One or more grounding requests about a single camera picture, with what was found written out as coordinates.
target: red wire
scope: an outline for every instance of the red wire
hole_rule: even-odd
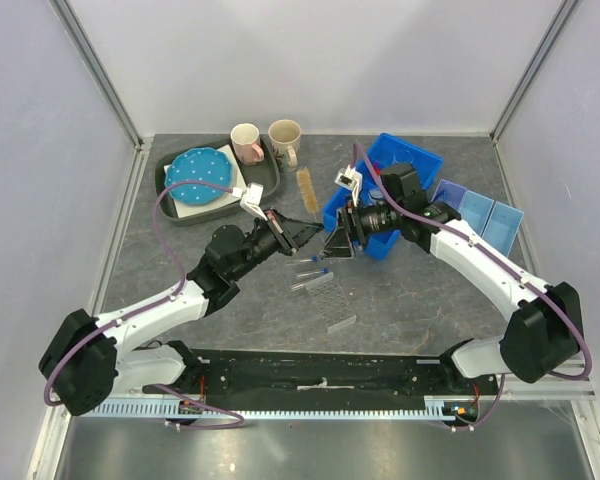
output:
[[[204,400],[204,375],[200,377],[200,401]]]
[[[478,400],[480,399],[480,388],[478,388],[478,385],[475,383],[473,384],[473,392],[475,393],[476,398],[474,398],[471,405],[469,405],[469,408],[473,407],[476,403],[478,403]]]

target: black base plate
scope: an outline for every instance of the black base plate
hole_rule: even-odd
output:
[[[437,357],[222,350],[192,354],[210,363],[194,369],[198,378],[179,383],[195,384],[187,393],[199,393],[198,380],[204,375],[207,403],[231,410],[412,410],[422,409],[428,395],[472,397],[474,383],[482,395],[497,392],[489,376],[451,385],[448,369]],[[353,388],[298,390],[323,379],[329,386]],[[145,392],[160,393],[153,387]]]

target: mug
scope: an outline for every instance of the mug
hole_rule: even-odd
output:
[[[231,130],[231,144],[238,160],[245,165],[255,165],[264,158],[260,147],[260,131],[250,123],[241,123]]]
[[[293,120],[278,120],[269,127],[273,154],[282,170],[293,171],[298,167],[301,134],[300,125]]]

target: blue plate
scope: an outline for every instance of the blue plate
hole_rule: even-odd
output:
[[[202,180],[221,187],[231,185],[233,165],[227,156],[213,148],[192,148],[178,155],[167,169],[164,186],[185,180]],[[202,185],[182,185],[169,192],[171,198],[187,205],[204,205],[222,195],[224,191]]]

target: blue plastic container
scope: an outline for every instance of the blue plastic container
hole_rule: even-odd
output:
[[[440,180],[433,194],[432,202],[444,202],[451,208],[458,210],[467,194],[466,187],[448,180]]]
[[[443,163],[442,158],[439,156],[388,133],[378,135],[378,138],[369,148],[368,154],[369,160],[380,169],[396,162],[410,163],[418,172],[420,184],[425,190],[431,186]],[[361,170],[361,172],[363,177],[365,177],[365,173],[369,175],[366,169],[365,171]],[[365,179],[373,181],[370,175]]]
[[[482,236],[493,203],[492,199],[468,190],[458,212],[462,215],[462,219],[466,220],[473,228],[473,231]]]
[[[496,202],[482,238],[505,256],[509,255],[524,213],[517,208]]]
[[[433,183],[436,173],[440,170],[443,163],[442,158],[437,155],[422,150],[388,133],[381,133],[375,142],[373,142],[367,154],[371,163],[379,169],[383,169],[394,163],[411,163],[418,172],[420,184],[424,189]],[[365,205],[369,205],[371,204],[369,191],[376,188],[376,184],[362,159],[356,162],[356,170],[362,174],[363,180],[360,200]],[[336,228],[336,211],[344,205],[349,193],[349,190],[346,188],[338,187],[335,195],[325,205],[322,210],[322,216],[326,231],[332,232]],[[398,237],[400,237],[400,232],[398,231],[372,235],[365,252],[377,260],[384,260],[389,255],[391,247],[396,243]]]

